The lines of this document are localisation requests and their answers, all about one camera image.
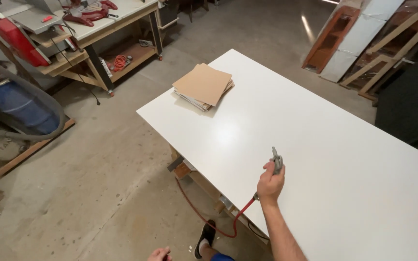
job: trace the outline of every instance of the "red miter saw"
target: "red miter saw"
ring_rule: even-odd
[[[68,13],[64,16],[65,21],[93,27],[93,21],[109,16],[119,17],[109,14],[109,9],[117,10],[117,6],[109,0],[71,0],[71,3],[71,6],[63,7],[68,9]]]

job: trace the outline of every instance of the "gray hose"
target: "gray hose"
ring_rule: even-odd
[[[59,117],[59,126],[50,134],[27,135],[27,134],[10,132],[6,130],[0,130],[0,137],[20,139],[20,140],[29,140],[29,141],[42,141],[42,140],[54,138],[55,136],[59,135],[64,129],[64,125],[66,123],[66,115],[64,114],[64,109],[62,108],[61,104],[59,104],[53,97],[51,97],[46,92],[42,91],[41,89],[29,83],[28,81],[24,80],[23,78],[20,78],[19,76],[11,73],[9,70],[5,69],[2,66],[0,66],[0,73],[6,76],[7,78],[9,78],[10,80],[13,80],[16,83],[18,83],[19,86],[26,89],[26,91],[38,97],[44,104],[53,105],[55,108],[54,113],[56,114],[56,116]]]

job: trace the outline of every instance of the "blue shorts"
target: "blue shorts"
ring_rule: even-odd
[[[235,261],[233,258],[229,257],[228,255],[217,253],[215,254],[210,261]]]

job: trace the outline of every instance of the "person's hand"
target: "person's hand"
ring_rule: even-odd
[[[285,165],[278,175],[274,175],[275,164],[273,161],[266,163],[264,169],[266,171],[262,173],[257,183],[257,195],[261,204],[276,206],[278,196],[285,184]]]
[[[168,246],[166,248],[158,248],[151,253],[148,261],[172,261],[172,257],[168,255],[170,252],[171,249]]]

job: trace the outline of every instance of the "shoe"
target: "shoe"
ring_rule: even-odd
[[[216,223],[213,220],[209,219],[208,222],[209,224],[216,227]],[[201,237],[199,237],[198,244],[196,245],[196,248],[194,250],[194,256],[197,259],[202,258],[202,256],[199,253],[199,244],[201,243],[201,241],[203,239],[206,239],[209,242],[209,246],[212,246],[212,242],[214,242],[215,236],[216,236],[216,230],[213,229],[210,225],[205,224],[204,227],[202,228]]]

